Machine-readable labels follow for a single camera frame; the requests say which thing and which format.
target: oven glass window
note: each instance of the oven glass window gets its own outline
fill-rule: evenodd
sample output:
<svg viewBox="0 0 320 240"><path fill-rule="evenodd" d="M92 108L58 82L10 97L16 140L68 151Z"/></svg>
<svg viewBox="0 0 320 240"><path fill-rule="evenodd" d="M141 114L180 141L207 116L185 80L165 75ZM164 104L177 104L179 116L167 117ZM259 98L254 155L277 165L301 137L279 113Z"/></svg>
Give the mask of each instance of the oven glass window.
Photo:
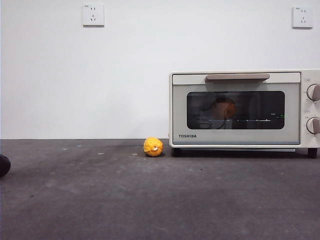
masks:
<svg viewBox="0 0 320 240"><path fill-rule="evenodd" d="M282 129L282 91L207 91L187 95L189 129Z"/></svg>

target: toshiba logo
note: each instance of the toshiba logo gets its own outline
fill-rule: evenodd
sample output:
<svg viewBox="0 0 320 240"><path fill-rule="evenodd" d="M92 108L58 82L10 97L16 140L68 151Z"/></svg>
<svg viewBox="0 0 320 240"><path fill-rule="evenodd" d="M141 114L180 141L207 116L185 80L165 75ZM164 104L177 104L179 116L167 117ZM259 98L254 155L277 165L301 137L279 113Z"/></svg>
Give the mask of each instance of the toshiba logo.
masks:
<svg viewBox="0 0 320 240"><path fill-rule="evenodd" d="M179 134L179 138L196 138L196 137L197 135L192 135L192 134L185 134L185 135Z"/></svg>

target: oven foot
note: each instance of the oven foot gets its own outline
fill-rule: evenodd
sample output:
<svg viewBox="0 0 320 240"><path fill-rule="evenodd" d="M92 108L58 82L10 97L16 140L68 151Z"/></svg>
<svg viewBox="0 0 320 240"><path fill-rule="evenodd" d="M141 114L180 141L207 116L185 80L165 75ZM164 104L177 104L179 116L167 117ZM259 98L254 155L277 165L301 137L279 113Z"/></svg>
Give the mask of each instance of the oven foot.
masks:
<svg viewBox="0 0 320 240"><path fill-rule="evenodd" d="M172 157L181 157L181 149L180 148L171 148L171 156Z"/></svg>
<svg viewBox="0 0 320 240"><path fill-rule="evenodd" d="M308 158L316 159L317 151L318 151L318 148L308 148Z"/></svg>

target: oven knob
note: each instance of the oven knob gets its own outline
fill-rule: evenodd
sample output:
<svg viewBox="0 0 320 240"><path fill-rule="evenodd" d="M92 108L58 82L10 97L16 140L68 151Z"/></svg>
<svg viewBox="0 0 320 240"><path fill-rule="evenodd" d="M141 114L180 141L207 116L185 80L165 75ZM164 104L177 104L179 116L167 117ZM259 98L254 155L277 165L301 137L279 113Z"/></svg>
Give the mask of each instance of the oven knob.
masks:
<svg viewBox="0 0 320 240"><path fill-rule="evenodd" d="M312 101L318 101L320 100L320 85L313 84L308 87L306 94L308 95L308 98L310 98Z"/></svg>
<svg viewBox="0 0 320 240"><path fill-rule="evenodd" d="M313 117L306 122L306 129L312 134L320 134L320 118Z"/></svg>

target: oven door handle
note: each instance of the oven door handle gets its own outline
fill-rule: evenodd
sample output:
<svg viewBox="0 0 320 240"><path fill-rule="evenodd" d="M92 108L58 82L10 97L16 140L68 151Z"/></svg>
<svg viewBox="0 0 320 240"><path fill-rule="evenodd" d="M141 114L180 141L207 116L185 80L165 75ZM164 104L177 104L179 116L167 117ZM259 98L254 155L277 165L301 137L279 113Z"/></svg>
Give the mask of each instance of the oven door handle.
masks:
<svg viewBox="0 0 320 240"><path fill-rule="evenodd" d="M207 81L215 80L252 80L263 81L270 78L268 73L226 73L226 74L210 74L205 77Z"/></svg>

